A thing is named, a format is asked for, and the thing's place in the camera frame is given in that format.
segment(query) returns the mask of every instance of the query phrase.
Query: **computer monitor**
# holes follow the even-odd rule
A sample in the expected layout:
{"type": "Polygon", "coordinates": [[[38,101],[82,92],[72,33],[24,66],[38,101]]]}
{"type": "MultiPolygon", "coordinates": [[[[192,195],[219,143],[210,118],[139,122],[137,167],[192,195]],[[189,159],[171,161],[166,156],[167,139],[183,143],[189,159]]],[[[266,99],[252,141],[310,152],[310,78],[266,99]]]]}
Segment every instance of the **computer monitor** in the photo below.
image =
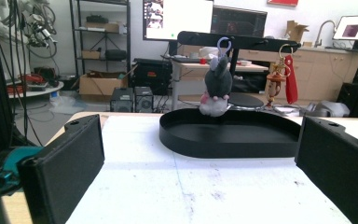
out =
{"type": "Polygon", "coordinates": [[[234,7],[213,7],[211,33],[263,37],[267,12],[234,7]]]}
{"type": "Polygon", "coordinates": [[[213,1],[143,0],[144,40],[170,41],[174,50],[181,31],[210,33],[212,10],[213,1]]]}
{"type": "Polygon", "coordinates": [[[341,17],[333,39],[358,40],[358,16],[341,17]]]}

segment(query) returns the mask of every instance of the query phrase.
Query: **white wall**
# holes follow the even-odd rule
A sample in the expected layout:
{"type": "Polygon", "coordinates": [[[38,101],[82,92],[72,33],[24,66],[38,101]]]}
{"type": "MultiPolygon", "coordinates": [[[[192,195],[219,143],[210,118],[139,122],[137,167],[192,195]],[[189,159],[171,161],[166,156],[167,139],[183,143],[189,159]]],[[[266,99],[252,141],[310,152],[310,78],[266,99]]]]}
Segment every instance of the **white wall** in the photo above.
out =
{"type": "MultiPolygon", "coordinates": [[[[299,0],[296,7],[267,4],[267,0],[214,0],[214,3],[226,7],[267,11],[265,35],[273,35],[277,38],[284,35],[287,21],[294,20],[300,24],[308,25],[310,31],[303,35],[302,41],[312,42],[315,41],[324,21],[333,20],[338,23],[341,16],[358,15],[358,1],[299,0]]],[[[69,1],[50,0],[50,6],[57,16],[55,27],[58,33],[54,38],[59,41],[59,48],[55,60],[62,73],[74,73],[75,60],[69,1]]],[[[160,59],[159,55],[165,52],[168,42],[143,41],[142,13],[142,0],[132,0],[131,57],[160,59]]],[[[324,41],[324,46],[331,46],[332,30],[331,24],[326,24],[322,30],[321,39],[324,41]]],[[[54,66],[51,60],[33,59],[31,66],[35,65],[54,66]]]]}

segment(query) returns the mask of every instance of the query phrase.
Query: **metal ring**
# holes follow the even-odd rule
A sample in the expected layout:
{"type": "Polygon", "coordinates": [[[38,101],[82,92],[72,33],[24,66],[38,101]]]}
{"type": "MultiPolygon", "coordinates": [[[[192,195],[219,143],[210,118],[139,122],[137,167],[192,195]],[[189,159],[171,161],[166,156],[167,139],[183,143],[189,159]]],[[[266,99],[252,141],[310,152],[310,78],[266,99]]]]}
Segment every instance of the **metal ring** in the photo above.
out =
{"type": "Polygon", "coordinates": [[[284,65],[285,68],[289,69],[289,74],[287,74],[286,76],[282,76],[281,77],[290,77],[290,75],[292,74],[292,69],[290,69],[289,66],[287,66],[286,64],[284,65]]]}
{"type": "Polygon", "coordinates": [[[228,37],[223,36],[219,39],[219,41],[217,41],[217,48],[219,49],[220,53],[219,57],[223,57],[223,55],[225,55],[231,49],[231,41],[229,41],[228,37]],[[226,51],[224,53],[222,53],[222,50],[220,48],[220,42],[222,42],[223,40],[228,40],[228,47],[226,48],[226,51]]]}
{"type": "Polygon", "coordinates": [[[282,51],[283,47],[286,47],[286,46],[290,46],[290,45],[289,45],[289,44],[284,44],[284,45],[282,45],[281,48],[279,49],[279,56],[280,56],[280,58],[283,58],[283,56],[281,55],[281,51],[282,51]]]}

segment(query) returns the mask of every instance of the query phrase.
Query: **teal object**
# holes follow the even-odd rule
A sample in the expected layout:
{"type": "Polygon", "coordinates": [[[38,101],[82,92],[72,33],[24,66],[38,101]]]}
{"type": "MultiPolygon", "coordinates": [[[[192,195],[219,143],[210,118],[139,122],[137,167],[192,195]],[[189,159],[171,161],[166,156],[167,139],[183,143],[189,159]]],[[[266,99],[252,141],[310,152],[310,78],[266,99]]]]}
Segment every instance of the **teal object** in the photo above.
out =
{"type": "Polygon", "coordinates": [[[26,157],[31,157],[42,150],[43,147],[18,147],[11,151],[5,161],[3,170],[11,171],[13,175],[19,176],[16,163],[26,157]]]}

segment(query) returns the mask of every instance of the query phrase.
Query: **table surface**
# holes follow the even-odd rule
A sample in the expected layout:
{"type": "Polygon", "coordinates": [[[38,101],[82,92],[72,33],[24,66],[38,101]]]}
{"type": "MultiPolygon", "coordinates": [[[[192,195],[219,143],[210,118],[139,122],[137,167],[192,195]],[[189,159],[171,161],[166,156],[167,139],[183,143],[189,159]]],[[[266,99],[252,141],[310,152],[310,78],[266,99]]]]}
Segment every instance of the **table surface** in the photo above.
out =
{"type": "MultiPolygon", "coordinates": [[[[350,223],[294,158],[189,158],[160,143],[159,114],[100,115],[105,163],[68,223],[350,223]]],[[[358,138],[358,119],[330,120],[358,138]]],[[[32,223],[23,193],[3,201],[32,223]]]]}
{"type": "MultiPolygon", "coordinates": [[[[210,65],[209,64],[200,64],[200,63],[178,63],[178,62],[172,62],[172,64],[178,64],[181,67],[185,67],[188,69],[209,69],[210,65]]],[[[248,64],[246,66],[237,64],[235,67],[235,71],[236,72],[262,72],[262,71],[266,71],[269,70],[268,67],[266,66],[261,66],[261,65],[257,65],[257,64],[248,64]]]]}
{"type": "MultiPolygon", "coordinates": [[[[59,91],[60,89],[62,89],[63,87],[63,82],[59,82],[57,87],[48,87],[46,88],[44,91],[27,91],[27,97],[31,97],[31,96],[37,96],[37,95],[43,95],[43,94],[48,94],[54,91],[59,91]]],[[[20,96],[16,95],[16,97],[23,97],[23,93],[20,93],[20,96]]],[[[10,94],[8,96],[8,98],[14,98],[14,94],[10,94]]]]}

